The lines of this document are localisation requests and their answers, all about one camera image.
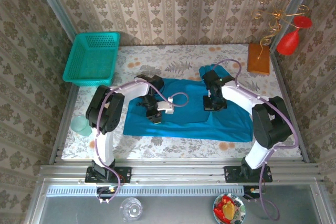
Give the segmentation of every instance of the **yellow fruit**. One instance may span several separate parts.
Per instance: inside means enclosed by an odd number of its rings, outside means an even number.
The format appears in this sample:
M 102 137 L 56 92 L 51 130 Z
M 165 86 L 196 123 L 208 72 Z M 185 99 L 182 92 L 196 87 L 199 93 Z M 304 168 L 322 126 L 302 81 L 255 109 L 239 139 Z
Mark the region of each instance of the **yellow fruit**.
M 226 219 L 232 220 L 236 212 L 235 205 L 229 201 L 223 206 L 223 213 Z

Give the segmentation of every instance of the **wall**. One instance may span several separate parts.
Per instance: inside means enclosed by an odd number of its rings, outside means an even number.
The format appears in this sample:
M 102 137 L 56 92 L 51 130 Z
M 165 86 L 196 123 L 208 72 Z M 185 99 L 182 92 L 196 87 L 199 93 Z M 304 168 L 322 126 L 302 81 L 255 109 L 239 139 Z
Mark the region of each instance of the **wall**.
M 310 158 L 319 163 L 336 209 L 336 0 L 304 0 L 313 26 L 279 62 Z
M 0 223 L 21 223 L 67 101 L 71 43 L 46 0 L 0 9 Z
M 120 31 L 121 45 L 257 41 L 268 20 L 259 0 L 60 0 L 77 33 Z

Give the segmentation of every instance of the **brown wooden block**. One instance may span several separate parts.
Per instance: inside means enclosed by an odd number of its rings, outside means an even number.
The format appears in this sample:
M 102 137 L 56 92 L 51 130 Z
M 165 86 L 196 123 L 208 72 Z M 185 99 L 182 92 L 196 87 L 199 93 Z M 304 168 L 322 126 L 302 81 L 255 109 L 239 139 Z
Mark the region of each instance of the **brown wooden block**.
M 269 74 L 269 46 L 263 46 L 263 48 L 260 55 L 260 44 L 251 43 L 248 45 L 247 71 Z

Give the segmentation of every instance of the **blue towel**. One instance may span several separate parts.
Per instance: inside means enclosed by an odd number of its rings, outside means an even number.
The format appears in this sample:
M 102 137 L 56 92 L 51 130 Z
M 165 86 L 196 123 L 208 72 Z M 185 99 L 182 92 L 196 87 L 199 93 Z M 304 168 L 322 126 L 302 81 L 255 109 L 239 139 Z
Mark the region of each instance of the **blue towel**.
M 200 76 L 213 66 L 199 69 Z M 215 71 L 220 77 L 229 75 L 221 66 Z M 174 114 L 162 113 L 162 123 L 153 124 L 146 118 L 146 109 L 137 104 L 136 98 L 130 101 L 124 135 L 132 136 L 171 136 L 200 138 L 228 142 L 250 142 L 253 137 L 253 125 L 248 112 L 227 101 L 227 109 L 210 112 L 203 110 L 203 96 L 208 94 L 203 81 L 164 79 L 163 95 L 169 97 L 176 92 L 189 95 L 189 103 L 181 108 L 175 107 Z M 177 95 L 174 103 L 183 104 L 185 96 Z

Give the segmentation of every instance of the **tabletop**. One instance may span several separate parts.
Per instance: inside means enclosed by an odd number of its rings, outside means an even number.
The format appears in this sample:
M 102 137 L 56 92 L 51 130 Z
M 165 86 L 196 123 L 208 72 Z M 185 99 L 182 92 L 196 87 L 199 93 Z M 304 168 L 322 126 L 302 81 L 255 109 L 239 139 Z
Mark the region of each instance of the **tabletop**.
M 248 45 L 189 45 L 189 46 L 137 46 L 120 47 L 113 79 L 113 86 L 133 80 L 141 73 L 162 78 L 200 81 L 201 66 L 217 63 L 222 59 L 236 59 L 243 69 L 238 78 L 245 87 L 266 95 L 282 97 L 273 66 L 270 75 L 247 72 Z M 238 64 L 224 62 L 222 65 L 232 76 Z M 97 87 L 80 87 L 72 118 L 85 115 Z M 116 158 L 242 158 L 249 153 L 255 139 L 249 143 L 230 143 L 215 140 L 178 137 L 150 137 L 123 135 L 127 113 L 124 105 L 118 127 L 113 132 L 114 156 Z M 94 135 L 88 137 L 68 130 L 62 159 L 93 159 Z M 285 145 L 292 145 L 289 137 Z M 298 158 L 298 148 L 278 150 L 273 157 Z

